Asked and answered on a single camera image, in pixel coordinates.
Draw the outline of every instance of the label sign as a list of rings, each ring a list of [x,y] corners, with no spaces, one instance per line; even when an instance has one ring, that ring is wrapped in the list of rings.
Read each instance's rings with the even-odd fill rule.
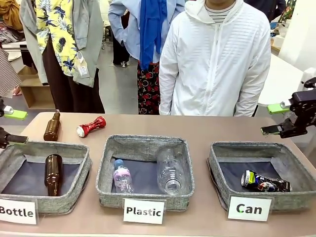
[[[228,219],[267,221],[271,199],[231,197]]]
[[[0,220],[36,225],[35,202],[0,199]]]
[[[164,202],[125,199],[124,221],[162,224]]]

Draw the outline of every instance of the yellow floral shirt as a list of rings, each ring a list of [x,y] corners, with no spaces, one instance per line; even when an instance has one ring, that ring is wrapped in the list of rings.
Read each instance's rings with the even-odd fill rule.
[[[36,0],[37,39],[43,53],[51,36],[57,61],[64,74],[74,75],[77,54],[71,22],[74,0]]]

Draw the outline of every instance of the red can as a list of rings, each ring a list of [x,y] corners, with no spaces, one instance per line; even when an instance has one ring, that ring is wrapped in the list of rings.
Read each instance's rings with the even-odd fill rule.
[[[79,125],[77,127],[77,134],[79,135],[79,137],[85,137],[92,130],[95,130],[96,128],[105,127],[105,125],[107,125],[105,119],[102,116],[99,116],[95,119],[95,121],[91,123]]]

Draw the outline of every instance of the white hooded jacket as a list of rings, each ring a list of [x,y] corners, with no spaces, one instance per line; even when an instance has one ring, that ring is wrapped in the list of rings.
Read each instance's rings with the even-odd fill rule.
[[[205,0],[188,1],[170,30],[160,58],[161,115],[251,116],[267,78],[270,26],[243,0],[222,24]]]

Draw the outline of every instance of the plastic bottle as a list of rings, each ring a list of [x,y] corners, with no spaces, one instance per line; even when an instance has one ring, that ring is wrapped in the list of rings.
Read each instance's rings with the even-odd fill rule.
[[[54,141],[58,139],[58,130],[60,126],[60,113],[57,111],[54,113],[53,118],[48,121],[46,131],[44,133],[44,141]]]
[[[172,149],[163,149],[157,155],[158,186],[168,195],[179,195],[184,188],[185,178],[181,161]]]
[[[134,192],[132,178],[128,168],[124,166],[121,159],[114,162],[114,184],[117,188],[117,193],[132,194]]]
[[[60,196],[63,184],[63,159],[60,155],[49,155],[45,160],[44,183],[47,187],[48,196]]]

